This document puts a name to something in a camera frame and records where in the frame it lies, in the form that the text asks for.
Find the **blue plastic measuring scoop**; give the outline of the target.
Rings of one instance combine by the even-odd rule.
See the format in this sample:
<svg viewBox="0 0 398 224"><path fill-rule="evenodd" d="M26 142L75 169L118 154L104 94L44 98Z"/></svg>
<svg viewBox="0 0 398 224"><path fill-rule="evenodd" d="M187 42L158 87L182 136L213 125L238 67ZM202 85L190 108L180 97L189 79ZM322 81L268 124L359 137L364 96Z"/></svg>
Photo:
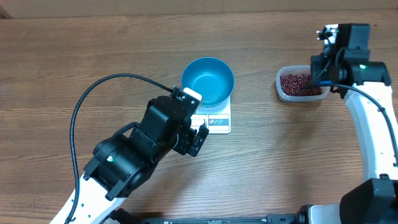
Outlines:
<svg viewBox="0 0 398 224"><path fill-rule="evenodd" d="M316 86L331 86L332 84L333 82L330 80L316 82Z"/></svg>

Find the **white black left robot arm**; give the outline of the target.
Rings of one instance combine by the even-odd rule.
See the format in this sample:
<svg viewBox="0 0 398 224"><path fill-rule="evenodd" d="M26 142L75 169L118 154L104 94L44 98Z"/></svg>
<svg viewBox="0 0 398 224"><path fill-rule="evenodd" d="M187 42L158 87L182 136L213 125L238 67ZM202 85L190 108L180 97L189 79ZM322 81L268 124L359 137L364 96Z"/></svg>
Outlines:
<svg viewBox="0 0 398 224"><path fill-rule="evenodd" d="M175 88L169 96L150 100L141 122L122 127L94 148L79 187L52 223L103 223L150 179L170 150L195 157L209 133L205 124L191 127L202 101L189 88Z"/></svg>

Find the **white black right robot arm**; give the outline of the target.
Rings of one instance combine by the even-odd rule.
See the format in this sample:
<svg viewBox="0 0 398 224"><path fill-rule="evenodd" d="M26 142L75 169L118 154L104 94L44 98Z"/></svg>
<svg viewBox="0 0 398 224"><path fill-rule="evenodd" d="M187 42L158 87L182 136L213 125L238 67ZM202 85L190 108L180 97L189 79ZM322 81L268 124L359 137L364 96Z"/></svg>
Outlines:
<svg viewBox="0 0 398 224"><path fill-rule="evenodd" d="M386 64L372 62L368 24L329 24L318 31L323 52L311 57L310 86L345 101L363 158L363 183L339 203L312 205L308 223L397 223L397 120Z"/></svg>

